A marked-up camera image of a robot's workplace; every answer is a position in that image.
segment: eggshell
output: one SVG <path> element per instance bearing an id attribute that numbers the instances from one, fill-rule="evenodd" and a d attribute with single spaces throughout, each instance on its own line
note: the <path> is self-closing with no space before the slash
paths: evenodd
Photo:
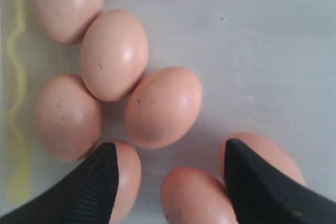
<path id="1" fill-rule="evenodd" d="M 237 223 L 223 184 L 195 168 L 181 167 L 167 175 L 161 204 L 171 224 Z"/>
<path id="2" fill-rule="evenodd" d="M 240 132 L 228 137 L 219 147 L 219 172 L 224 181 L 225 148 L 229 139 L 237 138 L 247 144 L 253 151 L 276 169 L 301 185 L 306 185 L 304 177 L 294 160 L 278 145 L 264 136 Z"/>
<path id="3" fill-rule="evenodd" d="M 35 17 L 54 41 L 74 44 L 102 12 L 104 0 L 34 0 Z"/>
<path id="4" fill-rule="evenodd" d="M 62 161 L 75 161 L 92 149 L 100 137 L 100 104 L 79 76 L 61 74 L 42 89 L 36 123 L 47 151 Z"/>
<path id="5" fill-rule="evenodd" d="M 113 141 L 117 149 L 119 185 L 109 224 L 118 224 L 131 210 L 141 183 L 141 163 L 134 147 Z"/>
<path id="6" fill-rule="evenodd" d="M 196 121 L 202 104 L 197 76 L 183 67 L 147 76 L 127 104 L 125 124 L 131 139 L 144 148 L 176 142 Z"/>
<path id="7" fill-rule="evenodd" d="M 148 40 L 140 21 L 123 10 L 101 15 L 89 28 L 80 52 L 87 88 L 102 101 L 117 101 L 141 78 Z"/>

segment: plastic container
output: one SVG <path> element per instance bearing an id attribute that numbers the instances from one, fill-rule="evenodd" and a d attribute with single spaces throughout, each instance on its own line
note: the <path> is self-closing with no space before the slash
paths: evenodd
<path id="1" fill-rule="evenodd" d="M 0 215 L 41 194 L 76 165 L 57 162 L 41 147 L 34 104 L 50 78 L 78 72 L 79 45 L 50 42 L 34 21 L 31 1 L 1 0 Z M 334 0 L 105 3 L 106 10 L 123 8 L 143 22 L 150 41 L 148 71 L 186 66 L 204 87 L 198 121 L 181 141 L 161 150 L 139 149 L 143 182 L 123 223 L 165 223 L 163 177 L 183 165 L 218 175 L 218 144 L 237 131 L 274 139 L 299 164 L 310 188 L 336 200 Z M 15 43 L 14 67 L 13 51 L 6 47 L 18 20 L 26 21 L 26 30 Z M 124 102 L 103 108 L 102 141 L 127 140 Z"/>

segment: brown egg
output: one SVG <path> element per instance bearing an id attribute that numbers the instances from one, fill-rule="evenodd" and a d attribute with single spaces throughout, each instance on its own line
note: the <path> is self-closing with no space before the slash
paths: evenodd
<path id="1" fill-rule="evenodd" d="M 243 141 L 270 165 L 274 166 L 294 181 L 302 185 L 306 184 L 297 164 L 278 145 L 264 136 L 245 132 L 236 133 L 228 137 L 219 147 L 219 172 L 221 173 L 223 181 L 226 141 L 232 138 L 237 138 Z"/>
<path id="2" fill-rule="evenodd" d="M 83 157 L 101 134 L 99 102 L 74 74 L 61 74 L 41 91 L 36 123 L 47 151 L 62 161 Z"/>
<path id="3" fill-rule="evenodd" d="M 127 104 L 125 124 L 131 139 L 144 148 L 176 142 L 194 124 L 202 103 L 197 76 L 182 67 L 147 76 Z"/>
<path id="4" fill-rule="evenodd" d="M 141 183 L 141 163 L 134 147 L 113 141 L 117 149 L 119 185 L 109 224 L 118 224 L 131 210 Z"/>
<path id="5" fill-rule="evenodd" d="M 123 10 L 101 15 L 89 28 L 80 52 L 80 70 L 90 92 L 102 101 L 125 96 L 148 62 L 148 40 L 140 21 Z"/>
<path id="6" fill-rule="evenodd" d="M 170 224 L 237 223 L 223 184 L 195 168 L 181 167 L 167 175 L 161 204 Z"/>
<path id="7" fill-rule="evenodd" d="M 102 12 L 104 0 L 34 0 L 35 16 L 54 41 L 74 44 Z"/>

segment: white container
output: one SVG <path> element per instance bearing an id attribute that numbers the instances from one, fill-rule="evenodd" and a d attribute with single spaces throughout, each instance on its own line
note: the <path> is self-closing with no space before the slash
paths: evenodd
<path id="1" fill-rule="evenodd" d="M 27 31 L 16 42 L 27 76 L 25 100 L 16 117 L 29 147 L 23 148 L 26 164 L 20 163 L 20 153 L 13 162 L 5 160 L 5 147 L 15 142 L 8 136 L 5 114 L 15 101 L 10 94 L 17 90 L 5 45 L 16 27 L 17 7 L 16 0 L 1 2 L 0 215 L 42 193 L 75 166 L 44 152 L 33 118 L 43 85 L 59 72 L 78 72 L 79 46 L 50 42 L 34 21 L 31 1 L 24 2 Z M 129 10 L 142 20 L 150 41 L 149 71 L 186 66 L 204 87 L 200 117 L 181 141 L 157 151 L 139 150 L 143 183 L 123 223 L 165 223 L 160 207 L 163 177 L 182 165 L 217 175 L 218 144 L 236 131 L 274 139 L 299 164 L 310 188 L 336 200 L 335 0 L 106 0 L 105 9 L 112 8 Z M 103 141 L 128 139 L 123 107 L 124 102 L 104 105 Z M 27 190 L 9 188 L 8 199 L 5 180 L 15 174 Z"/>

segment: white surface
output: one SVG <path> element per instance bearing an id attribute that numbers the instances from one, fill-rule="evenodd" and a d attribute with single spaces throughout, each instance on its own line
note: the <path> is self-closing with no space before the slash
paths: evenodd
<path id="1" fill-rule="evenodd" d="M 143 183 L 124 224 L 165 223 L 164 175 L 182 165 L 217 175 L 218 144 L 236 131 L 273 138 L 297 161 L 310 188 L 336 200 L 335 0 L 106 0 L 106 10 L 111 8 L 130 10 L 142 20 L 151 47 L 149 71 L 186 66 L 204 87 L 200 117 L 180 142 L 139 150 Z M 31 129 L 37 195 L 73 165 L 53 161 L 34 137 L 32 104 L 44 83 L 64 68 L 54 58 L 56 46 L 30 22 L 20 48 L 29 57 L 23 116 Z M 58 50 L 70 70 L 78 71 L 78 46 Z M 104 105 L 104 140 L 125 137 L 123 106 Z"/>

